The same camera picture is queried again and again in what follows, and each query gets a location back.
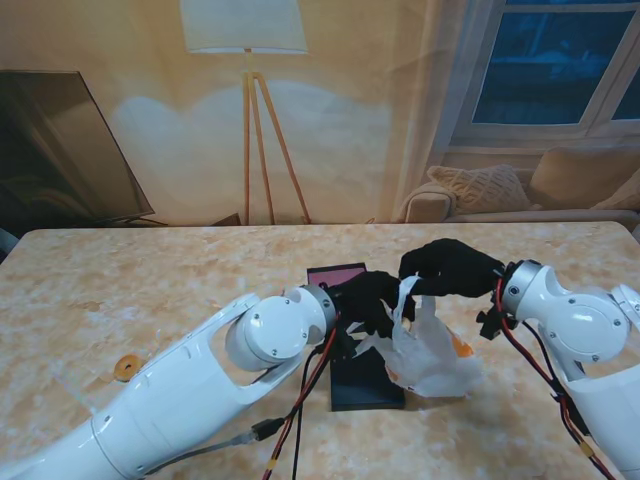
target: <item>lampshade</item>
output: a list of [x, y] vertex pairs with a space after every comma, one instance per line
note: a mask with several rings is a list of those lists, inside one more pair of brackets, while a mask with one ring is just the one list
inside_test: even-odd
[[181, 0], [193, 53], [306, 53], [296, 0]]

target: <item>red cable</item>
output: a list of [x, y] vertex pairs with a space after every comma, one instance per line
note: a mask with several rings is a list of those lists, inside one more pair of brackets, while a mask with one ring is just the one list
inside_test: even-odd
[[[298, 399], [293, 404], [293, 408], [298, 407], [300, 403], [302, 403], [303, 399], [305, 398], [305, 395], [307, 394], [307, 390], [309, 390], [310, 385], [313, 383], [314, 379], [318, 375], [318, 371], [320, 370], [320, 367], [325, 362], [327, 355], [329, 355], [329, 350], [331, 349], [331, 345], [333, 344], [335, 336], [336, 336], [336, 331], [334, 329], [329, 335], [329, 339], [327, 340], [327, 345], [325, 346], [324, 351], [322, 352], [320, 361], [316, 364], [315, 368], [313, 369], [313, 372], [311, 372], [311, 375], [309, 375], [309, 380], [307, 381], [304, 388], [300, 392]], [[262, 475], [262, 480], [269, 480], [269, 478], [271, 477], [271, 472], [273, 471], [273, 467], [275, 466], [275, 461], [280, 456], [280, 452], [284, 445], [284, 439], [287, 438], [287, 435], [291, 431], [291, 427], [293, 425], [293, 417], [294, 416], [292, 415], [290, 418], [287, 418], [287, 420], [284, 423], [284, 427], [282, 429], [282, 432], [280, 433], [280, 437], [278, 438], [278, 441], [276, 442], [276, 446], [274, 447], [273, 452], [271, 453], [271, 458], [269, 459], [269, 465], [267, 466], [267, 469]]]
[[[503, 279], [499, 278], [498, 283], [496, 285], [496, 307], [498, 308], [499, 313], [502, 313], [502, 282], [503, 282]], [[503, 327], [502, 330], [505, 336], [516, 347], [516, 350], [518, 350], [522, 355], [524, 355], [529, 360], [529, 363], [531, 364], [531, 366], [533, 366], [533, 368], [547, 381], [548, 384], [551, 384], [552, 382], [551, 377], [547, 375], [547, 373], [542, 369], [540, 364], [536, 362], [536, 360], [533, 358], [531, 353], [520, 342], [518, 342], [509, 331], [506, 316], [502, 317], [502, 327]], [[562, 410], [561, 415], [564, 417], [568, 428], [571, 430], [571, 433], [573, 433], [580, 442], [586, 443], [584, 438], [580, 434], [580, 432], [577, 431], [577, 429], [571, 422], [571, 417], [569, 416], [569, 407], [567, 406], [567, 399], [562, 396], [560, 397], [560, 406]], [[602, 473], [607, 479], [615, 480], [614, 476], [611, 475], [611, 472], [607, 469], [607, 467], [604, 466], [604, 463], [602, 463], [602, 461], [598, 458], [595, 452], [593, 453], [593, 455], [591, 455], [591, 457], [588, 457], [588, 458], [591, 458], [598, 465], [598, 467], [602, 469]]]

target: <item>grey cable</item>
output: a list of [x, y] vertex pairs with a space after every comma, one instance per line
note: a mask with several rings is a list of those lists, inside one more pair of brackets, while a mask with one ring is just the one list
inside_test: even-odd
[[174, 463], [181, 462], [182, 460], [186, 460], [187, 458], [195, 457], [197, 455], [202, 455], [204, 453], [215, 452], [216, 450], [222, 450], [223, 448], [227, 448], [227, 447], [235, 447], [237, 445], [248, 445], [255, 441], [257, 441], [256, 433], [252, 429], [247, 432], [236, 435], [235, 437], [225, 442], [216, 443], [208, 447], [199, 448], [198, 450], [192, 450], [190, 452], [183, 453], [182, 455], [179, 455], [174, 459], [169, 460], [168, 462], [165, 462], [162, 465], [157, 466], [153, 470], [150, 470], [145, 474], [145, 477], [149, 475], [153, 475], [154, 473], [158, 473], [163, 468], [168, 467], [169, 465], [173, 465]]

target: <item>knit pillow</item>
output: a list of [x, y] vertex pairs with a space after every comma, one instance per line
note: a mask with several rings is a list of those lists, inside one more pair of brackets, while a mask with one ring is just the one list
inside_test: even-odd
[[594, 210], [640, 210], [640, 169], [606, 200], [591, 207]]
[[510, 165], [478, 170], [431, 167], [427, 175], [455, 194], [455, 215], [518, 212], [531, 207], [522, 184]]

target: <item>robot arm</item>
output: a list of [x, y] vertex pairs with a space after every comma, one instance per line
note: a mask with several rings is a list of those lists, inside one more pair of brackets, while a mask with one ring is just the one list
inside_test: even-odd
[[640, 479], [640, 365], [589, 378], [583, 363], [606, 362], [640, 329], [640, 295], [626, 285], [611, 292], [563, 288], [553, 268], [520, 262], [505, 277], [502, 303], [518, 322], [535, 318], [560, 378], [602, 451], [628, 480]]
[[[102, 411], [34, 456], [0, 470], [1, 480], [138, 479], [206, 442], [224, 424], [282, 383], [307, 344], [323, 341], [336, 311], [319, 287], [260, 300], [244, 295], [158, 354]], [[211, 350], [231, 324], [226, 350], [254, 383], [238, 386]]]

